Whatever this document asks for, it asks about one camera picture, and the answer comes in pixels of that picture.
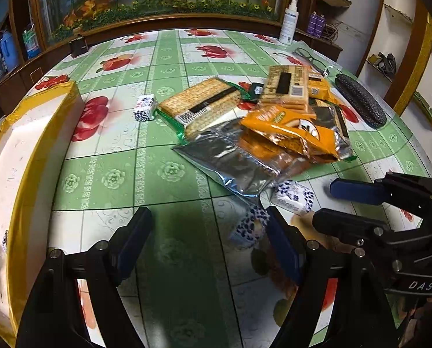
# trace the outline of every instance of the blue and white wrapper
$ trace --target blue and white wrapper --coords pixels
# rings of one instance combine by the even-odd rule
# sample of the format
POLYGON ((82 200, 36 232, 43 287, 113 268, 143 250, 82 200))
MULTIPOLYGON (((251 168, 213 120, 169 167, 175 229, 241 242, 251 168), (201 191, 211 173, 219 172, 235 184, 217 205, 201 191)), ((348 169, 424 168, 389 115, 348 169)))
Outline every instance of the blue and white wrapper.
POLYGON ((268 221, 268 213, 263 208, 252 205, 230 234, 229 240, 239 249, 248 249, 263 238, 268 221))
POLYGON ((137 122, 153 120, 157 103, 154 94, 140 95, 134 107, 134 117, 137 122))
POLYGON ((312 209, 314 192, 293 180, 280 183, 272 193, 271 202, 294 214, 303 216, 312 209))

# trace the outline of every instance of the white bottle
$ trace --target white bottle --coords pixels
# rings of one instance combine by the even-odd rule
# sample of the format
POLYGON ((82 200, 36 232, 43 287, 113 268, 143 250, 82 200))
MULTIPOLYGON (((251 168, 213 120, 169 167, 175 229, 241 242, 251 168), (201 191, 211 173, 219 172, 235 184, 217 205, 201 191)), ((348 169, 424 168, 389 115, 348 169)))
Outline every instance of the white bottle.
POLYGON ((296 0, 292 0, 287 9, 285 9, 284 22, 280 30, 279 41, 282 44, 290 45, 295 34, 298 23, 298 10, 296 0))

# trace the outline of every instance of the screw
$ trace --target screw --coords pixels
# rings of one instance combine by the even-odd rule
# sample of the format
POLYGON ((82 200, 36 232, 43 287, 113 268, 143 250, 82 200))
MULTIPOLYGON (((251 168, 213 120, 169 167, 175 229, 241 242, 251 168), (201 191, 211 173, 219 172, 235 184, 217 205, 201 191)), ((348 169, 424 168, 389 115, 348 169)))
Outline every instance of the screw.
POLYGON ((358 247, 355 249, 355 254, 362 258, 364 255, 366 255, 366 252, 364 251, 364 249, 358 247))
POLYGON ((99 241, 95 244, 97 250, 104 250, 108 247, 108 241, 99 241))
POLYGON ((375 228, 374 228, 374 234, 376 235, 376 236, 382 236, 382 234, 384 233, 384 230, 381 228, 381 227, 378 227, 378 226, 376 226, 375 228))
POLYGON ((391 266, 395 272, 400 272, 403 269, 403 264, 399 260, 395 260, 391 266))
POLYGON ((312 239, 306 242, 306 246, 308 246, 308 248, 311 250, 317 250, 319 248, 319 242, 312 239))
POLYGON ((62 252, 60 249, 52 250, 52 251, 50 252, 50 258, 52 258, 52 259, 56 259, 56 258, 58 258, 62 253, 63 253, 63 252, 62 252))

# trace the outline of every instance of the black label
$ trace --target black label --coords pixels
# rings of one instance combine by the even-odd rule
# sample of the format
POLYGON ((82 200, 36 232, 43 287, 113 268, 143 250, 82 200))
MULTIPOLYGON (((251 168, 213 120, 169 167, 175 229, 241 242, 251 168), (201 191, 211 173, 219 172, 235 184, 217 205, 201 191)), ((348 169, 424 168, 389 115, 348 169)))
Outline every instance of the black label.
POLYGON ((193 106, 189 109, 189 111, 193 113, 197 113, 200 110, 203 110, 206 106, 209 106, 211 103, 214 103, 218 101, 221 98, 224 98, 226 95, 229 95, 230 93, 233 93, 234 91, 237 91, 237 88, 235 86, 230 87, 229 89, 226 89, 224 91, 221 91, 219 94, 213 95, 212 97, 209 97, 205 101, 198 103, 196 106, 193 106))
POLYGON ((292 74, 287 72, 282 72, 279 77, 279 83, 275 92, 277 94, 288 94, 290 89, 290 80, 292 79, 292 74))

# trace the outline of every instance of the eyeglasses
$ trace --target eyeglasses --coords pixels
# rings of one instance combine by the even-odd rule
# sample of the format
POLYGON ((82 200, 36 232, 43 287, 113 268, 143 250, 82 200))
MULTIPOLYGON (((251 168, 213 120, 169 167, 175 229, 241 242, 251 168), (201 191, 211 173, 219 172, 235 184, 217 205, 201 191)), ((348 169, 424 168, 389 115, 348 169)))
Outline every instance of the eyeglasses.
MULTIPOLYGON (((330 74, 329 68, 331 67, 331 65, 327 65, 324 62, 322 62, 319 59, 316 59, 315 57, 313 57, 313 55, 311 55, 307 50, 305 50, 304 48, 297 48, 295 50, 295 53, 297 55, 300 55, 301 57, 305 58, 306 60, 308 60, 311 65, 313 66, 313 68, 319 72, 320 74, 322 74, 324 77, 328 77, 330 74)), ((334 67, 339 73, 342 73, 342 71, 340 71, 340 69, 334 67)))

